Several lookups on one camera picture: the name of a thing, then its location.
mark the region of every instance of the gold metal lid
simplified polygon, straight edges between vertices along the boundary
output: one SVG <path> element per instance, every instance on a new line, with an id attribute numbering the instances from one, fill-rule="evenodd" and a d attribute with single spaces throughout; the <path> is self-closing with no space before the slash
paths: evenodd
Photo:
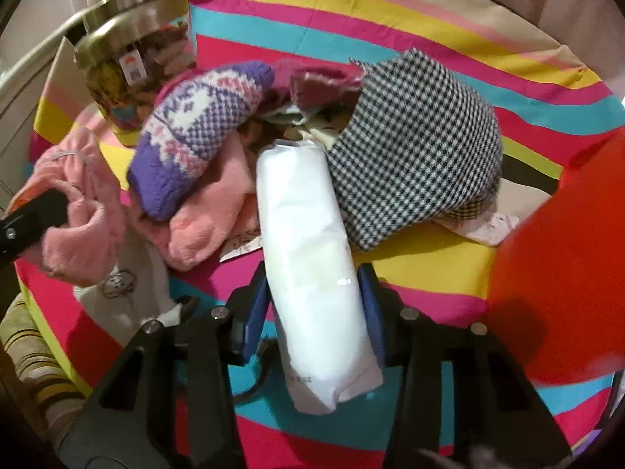
<path id="1" fill-rule="evenodd" d="M 188 12 L 188 0 L 151 0 L 126 10 L 82 37 L 74 51 L 76 64 L 82 69 L 98 65 Z"/>
<path id="2" fill-rule="evenodd" d="M 91 33 L 118 13 L 148 1 L 150 0 L 101 0 L 83 16 L 82 22 L 87 33 Z"/>

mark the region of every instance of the pink fleece fabric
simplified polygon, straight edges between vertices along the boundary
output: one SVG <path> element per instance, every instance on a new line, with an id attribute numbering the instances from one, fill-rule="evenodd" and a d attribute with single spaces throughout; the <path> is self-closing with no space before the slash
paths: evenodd
<path id="1" fill-rule="evenodd" d="M 363 70 L 357 65 L 336 67 L 283 59 L 271 65 L 274 83 L 265 93 L 258 113 L 273 111 L 292 101 L 299 109 L 341 102 L 355 107 Z"/>
<path id="2" fill-rule="evenodd" d="M 227 137 L 171 220 L 152 220 L 132 189 L 129 195 L 132 224 L 180 271 L 210 257 L 229 236 L 258 227 L 254 178 L 238 132 Z"/>
<path id="3" fill-rule="evenodd" d="M 126 221 L 120 182 L 89 129 L 78 127 L 43 153 L 8 213 L 51 188 L 68 197 L 68 225 L 49 228 L 24 259 L 80 287 L 101 282 L 115 264 Z"/>

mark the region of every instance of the red object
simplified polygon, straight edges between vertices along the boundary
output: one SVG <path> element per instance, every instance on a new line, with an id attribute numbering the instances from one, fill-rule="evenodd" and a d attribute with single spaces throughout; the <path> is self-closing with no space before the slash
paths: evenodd
<path id="1" fill-rule="evenodd" d="M 601 144 L 493 262 L 485 322 L 539 383 L 625 367 L 625 129 Z"/>

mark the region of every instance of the white wall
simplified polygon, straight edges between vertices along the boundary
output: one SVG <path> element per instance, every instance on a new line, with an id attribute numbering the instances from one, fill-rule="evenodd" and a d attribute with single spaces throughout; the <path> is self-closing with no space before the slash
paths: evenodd
<path id="1" fill-rule="evenodd" d="M 72 13 L 70 0 L 22 0 L 0 36 L 0 59 L 10 68 Z"/>

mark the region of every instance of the striped blanket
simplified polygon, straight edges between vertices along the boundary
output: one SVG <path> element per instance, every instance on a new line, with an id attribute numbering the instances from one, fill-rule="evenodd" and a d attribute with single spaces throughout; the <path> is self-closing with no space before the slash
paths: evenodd
<path id="1" fill-rule="evenodd" d="M 625 124 L 620 102 L 571 51 L 488 0 L 190 0 L 199 64 L 305 58 L 320 65 L 349 58 L 378 62 L 417 47 L 439 60 L 495 106 L 504 135 L 504 177 L 553 192 L 562 165 L 577 151 Z M 71 47 L 61 47 L 37 113 L 33 163 L 73 125 L 92 128 L 112 170 L 127 189 L 132 150 L 124 148 L 89 105 Z M 437 321 L 467 324 L 487 307 L 494 250 L 435 224 L 409 227 L 366 254 L 378 276 Z M 257 251 L 219 264 L 208 260 L 171 274 L 171 295 L 199 296 L 203 308 L 246 285 Z M 74 300 L 71 286 L 19 261 L 23 293 L 37 327 L 76 386 L 88 394 L 121 348 Z M 275 336 L 268 319 L 265 334 Z M 233 391 L 255 379 L 254 365 L 232 368 Z M 451 368 L 444 368 L 441 446 L 454 425 Z M 342 404 L 335 414 L 298 414 L 284 378 L 274 372 L 259 400 L 236 409 L 251 468 L 380 467 L 401 374 L 387 369 L 380 390 Z M 596 425 L 613 376 L 538 391 L 574 445 Z"/>

